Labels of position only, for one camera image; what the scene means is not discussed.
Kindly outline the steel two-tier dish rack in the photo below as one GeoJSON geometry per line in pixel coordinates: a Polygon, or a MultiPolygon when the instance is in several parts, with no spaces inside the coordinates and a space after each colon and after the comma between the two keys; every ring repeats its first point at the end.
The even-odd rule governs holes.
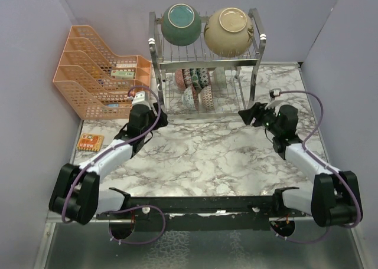
{"type": "Polygon", "coordinates": [[[247,15],[254,29],[252,44],[243,55],[226,58],[211,52],[202,35],[189,46],[170,44],[161,32],[162,17],[154,12],[149,13],[149,52],[159,100],[170,120],[219,119],[235,116],[238,111],[253,106],[258,70],[266,47],[266,32],[256,8],[251,8],[247,15]],[[182,102],[182,92],[174,82],[175,71],[179,68],[207,68],[213,71],[217,67],[224,68],[226,84],[223,87],[214,85],[214,110],[186,108],[182,102]]]}

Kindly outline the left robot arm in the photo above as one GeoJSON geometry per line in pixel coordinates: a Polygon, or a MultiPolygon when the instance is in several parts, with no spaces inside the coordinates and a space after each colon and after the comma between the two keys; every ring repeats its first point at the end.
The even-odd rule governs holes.
{"type": "Polygon", "coordinates": [[[119,219],[127,217],[131,210],[127,201],[129,195],[116,188],[101,191],[100,183],[143,148],[148,134],[167,124],[167,115],[159,103],[134,105],[129,121],[107,148],[79,165],[66,163],[62,166],[49,210],[60,214],[64,223],[75,221],[82,225],[93,216],[107,212],[119,219]]]}

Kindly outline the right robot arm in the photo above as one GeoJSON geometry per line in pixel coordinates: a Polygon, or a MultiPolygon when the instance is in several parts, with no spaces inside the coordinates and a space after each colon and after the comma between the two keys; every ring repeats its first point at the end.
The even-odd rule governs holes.
{"type": "Polygon", "coordinates": [[[270,132],[274,151],[312,182],[310,190],[276,189],[271,202],[275,215],[285,216],[294,209],[312,216],[320,227],[352,227],[361,221],[363,212],[356,174],[327,164],[303,147],[296,133],[297,108],[285,104],[276,111],[266,103],[257,102],[238,114],[244,124],[264,127],[270,132]]]}

